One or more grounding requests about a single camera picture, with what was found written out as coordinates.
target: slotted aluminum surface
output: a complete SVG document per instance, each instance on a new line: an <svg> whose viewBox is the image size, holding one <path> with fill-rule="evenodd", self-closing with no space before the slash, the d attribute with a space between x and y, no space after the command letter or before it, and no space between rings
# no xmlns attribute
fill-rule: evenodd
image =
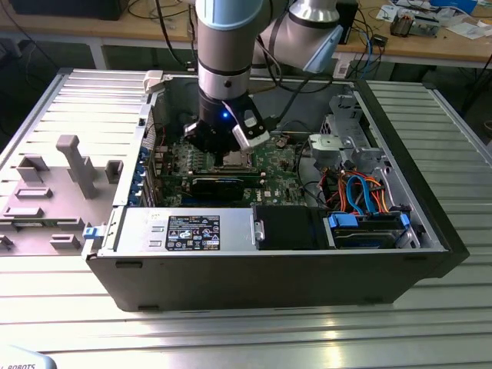
<svg viewBox="0 0 492 369"><path fill-rule="evenodd" d="M447 132L453 133L449 145L467 141L459 128ZM414 142L430 137L409 129L401 135ZM429 181L441 185L454 177L434 161L419 163L438 168L425 171L433 176ZM484 169L460 166L486 181L487 166L479 167ZM469 183L466 176L455 178ZM489 368L490 229L487 221L470 227L467 217L490 212L489 205L469 200L446 200L445 206L463 228L471 256L445 278L422 281L392 305L126 313L78 257L0 258L0 337L50 354L58 368L71 369Z"/></svg>

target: aluminum profile table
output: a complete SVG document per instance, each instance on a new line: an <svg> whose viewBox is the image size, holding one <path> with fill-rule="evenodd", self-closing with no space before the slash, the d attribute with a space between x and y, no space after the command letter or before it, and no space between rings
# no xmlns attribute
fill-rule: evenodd
<svg viewBox="0 0 492 369"><path fill-rule="evenodd" d="M142 97L140 90L129 87L132 83L103 87L101 80L111 79L108 75L74 71L52 83L26 120L28 127L42 118L78 73L91 76L85 87L70 87L78 93L91 89L99 96L114 90L119 96ZM135 77L118 74L109 84ZM49 354L58 368L71 369L489 368L490 159L435 91L409 84L370 86L471 252L448 276L422 281L392 305L126 313L116 308L79 256L0 258L2 340ZM427 105L446 113L435 110L434 120L423 121L432 115ZM18 143L25 137L27 131L21 131ZM8 150L18 147L11 144ZM456 158L455 151L463 151L458 155L462 160L448 160ZM5 168L0 170L2 180ZM483 181L473 181L460 168Z"/></svg>

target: paper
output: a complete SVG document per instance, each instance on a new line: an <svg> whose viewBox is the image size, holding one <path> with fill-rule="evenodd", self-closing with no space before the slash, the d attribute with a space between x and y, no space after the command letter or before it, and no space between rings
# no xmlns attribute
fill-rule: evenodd
<svg viewBox="0 0 492 369"><path fill-rule="evenodd" d="M488 0L478 0L478 5L485 6L486 8L492 8L492 2Z"/></svg>
<svg viewBox="0 0 492 369"><path fill-rule="evenodd" d="M469 38L470 40L480 38L484 35L484 30L480 29L480 27L477 27L476 25L471 25L470 23L460 23L459 25L454 25L452 27L448 27L447 29L457 35Z"/></svg>
<svg viewBox="0 0 492 369"><path fill-rule="evenodd" d="M379 13L377 13L376 19L392 22L399 8L399 6L383 5Z"/></svg>

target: power supply label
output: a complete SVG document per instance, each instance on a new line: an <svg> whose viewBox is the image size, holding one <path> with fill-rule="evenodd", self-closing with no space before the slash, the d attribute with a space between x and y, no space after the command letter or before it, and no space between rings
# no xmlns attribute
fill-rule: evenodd
<svg viewBox="0 0 492 369"><path fill-rule="evenodd" d="M218 215L170 216L166 248L169 251L220 250L220 217Z"/></svg>

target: workbench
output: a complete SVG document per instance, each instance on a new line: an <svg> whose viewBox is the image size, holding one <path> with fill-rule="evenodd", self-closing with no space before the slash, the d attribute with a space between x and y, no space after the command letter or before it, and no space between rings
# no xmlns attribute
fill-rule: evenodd
<svg viewBox="0 0 492 369"><path fill-rule="evenodd" d="M57 75L0 155L2 207L18 181L19 160L42 154L57 165L62 133L80 135L87 143L81 153L93 163L124 160L138 125L138 109L131 107L146 101L144 77L138 71ZM446 277L419 282L394 304L128 313L75 250L4 256L1 341L49 354L59 369L489 368L492 157L437 91L368 84L470 252ZM294 110L305 106L298 103ZM81 125L83 104L93 115ZM421 113L412 114L415 109Z"/></svg>
<svg viewBox="0 0 492 369"><path fill-rule="evenodd" d="M164 4L173 4L166 0ZM385 0L361 1L362 12L367 23L375 33L388 37L387 47L382 56L383 62L407 63L417 65L442 65L463 68L483 68L492 52L492 38L468 38L454 34L442 28L436 38L411 36L398 38L391 36L390 23L375 18L377 9ZM185 4L165 8L165 15L186 9ZM34 39L50 42L67 42L86 44L91 50L97 69L108 69L104 46L134 46L145 48L166 48L161 29L157 22L136 18L125 12L119 21L102 21L88 18L63 18L37 15L16 15L10 5L9 14ZM137 3L132 11L147 16L146 1ZM477 6L476 16L492 16L492 10ZM188 15L182 13L166 22L171 43L175 48L191 48L188 34ZM14 41L26 37L12 24L3 11L0 11L0 38ZM359 59L364 54L364 44L357 32L352 32L346 45L339 45L334 58L338 60L334 76L343 78L348 70L348 63Z"/></svg>

